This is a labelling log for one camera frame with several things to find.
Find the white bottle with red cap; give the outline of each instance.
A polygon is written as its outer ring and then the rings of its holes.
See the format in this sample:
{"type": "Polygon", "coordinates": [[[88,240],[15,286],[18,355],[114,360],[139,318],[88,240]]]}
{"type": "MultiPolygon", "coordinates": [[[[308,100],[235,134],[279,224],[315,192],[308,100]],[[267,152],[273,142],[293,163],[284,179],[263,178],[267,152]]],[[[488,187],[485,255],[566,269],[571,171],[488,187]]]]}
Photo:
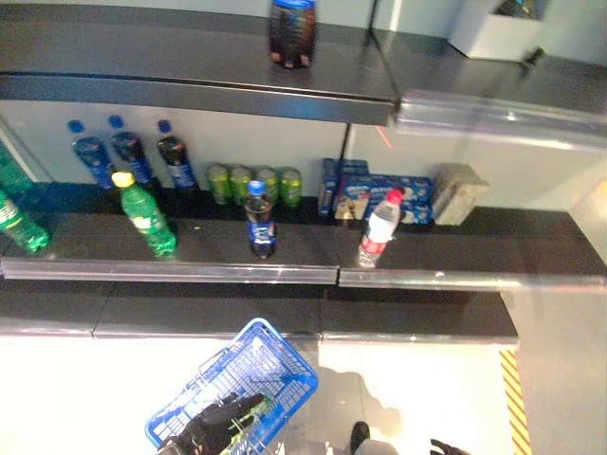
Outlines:
{"type": "Polygon", "coordinates": [[[359,247],[359,265],[375,267],[377,260],[392,240],[400,222],[400,202],[403,194],[399,190],[390,190],[369,217],[367,230],[359,247]]]}

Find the green bottle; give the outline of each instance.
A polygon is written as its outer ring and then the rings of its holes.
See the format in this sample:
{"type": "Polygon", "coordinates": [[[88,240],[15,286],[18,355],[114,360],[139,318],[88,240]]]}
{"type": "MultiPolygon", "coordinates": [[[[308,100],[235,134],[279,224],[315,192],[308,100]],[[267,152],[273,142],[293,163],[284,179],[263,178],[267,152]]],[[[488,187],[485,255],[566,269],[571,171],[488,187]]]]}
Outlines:
{"type": "Polygon", "coordinates": [[[48,233],[20,211],[3,191],[0,191],[0,230],[30,253],[46,248],[49,243],[48,233]]]}
{"type": "Polygon", "coordinates": [[[0,140],[0,186],[11,196],[18,196],[31,188],[31,180],[14,162],[7,147],[0,140]]]}
{"type": "Polygon", "coordinates": [[[157,257],[171,255],[175,251],[177,239],[167,227],[154,196],[136,185],[131,173],[113,173],[112,181],[121,189],[124,213],[143,234],[154,254],[157,257]]]}

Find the blue bottle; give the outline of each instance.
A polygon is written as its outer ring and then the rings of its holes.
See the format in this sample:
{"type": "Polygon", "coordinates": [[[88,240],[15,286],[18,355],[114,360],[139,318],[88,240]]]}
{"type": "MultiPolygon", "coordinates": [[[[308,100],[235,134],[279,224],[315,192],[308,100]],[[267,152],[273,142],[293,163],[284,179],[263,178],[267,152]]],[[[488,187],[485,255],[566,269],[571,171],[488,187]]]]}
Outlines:
{"type": "Polygon", "coordinates": [[[131,172],[142,188],[154,193],[159,192],[160,184],[145,157],[141,139],[129,131],[124,131],[124,122],[121,116],[110,116],[107,121],[112,128],[119,131],[110,139],[116,155],[129,163],[131,172]]]}
{"type": "Polygon", "coordinates": [[[84,166],[88,168],[97,184],[104,190],[113,190],[112,173],[116,171],[105,150],[105,146],[98,137],[85,136],[84,125],[79,120],[70,120],[67,128],[72,132],[74,141],[72,150],[84,166]]]}
{"type": "Polygon", "coordinates": [[[271,219],[272,201],[266,195],[266,184],[259,180],[248,182],[247,211],[248,240],[253,254],[266,259],[276,249],[275,226],[271,219]]]}
{"type": "Polygon", "coordinates": [[[171,135],[173,129],[168,120],[159,121],[158,130],[164,137],[156,143],[156,146],[175,182],[177,192],[188,198],[195,197],[199,188],[188,159],[186,145],[179,138],[171,135]]]}

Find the yellow black striped tape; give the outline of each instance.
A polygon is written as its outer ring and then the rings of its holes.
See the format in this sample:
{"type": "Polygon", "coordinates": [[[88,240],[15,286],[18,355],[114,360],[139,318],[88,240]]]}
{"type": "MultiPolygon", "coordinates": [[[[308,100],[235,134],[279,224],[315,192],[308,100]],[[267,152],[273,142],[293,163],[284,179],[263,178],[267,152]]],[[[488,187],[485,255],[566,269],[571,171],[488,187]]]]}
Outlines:
{"type": "Polygon", "coordinates": [[[527,429],[527,418],[524,415],[523,389],[521,378],[516,367],[514,351],[500,351],[502,376],[506,390],[506,402],[510,418],[514,455],[531,455],[531,443],[527,429]]]}

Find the white box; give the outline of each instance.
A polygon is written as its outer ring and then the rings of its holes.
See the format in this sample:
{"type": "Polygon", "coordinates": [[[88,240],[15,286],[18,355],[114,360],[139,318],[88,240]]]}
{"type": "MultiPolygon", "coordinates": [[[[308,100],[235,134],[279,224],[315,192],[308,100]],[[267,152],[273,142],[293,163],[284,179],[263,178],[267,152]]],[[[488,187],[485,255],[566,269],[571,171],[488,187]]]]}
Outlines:
{"type": "Polygon", "coordinates": [[[472,59],[520,62],[533,45],[542,22],[491,14],[501,0],[466,0],[449,38],[472,59]]]}

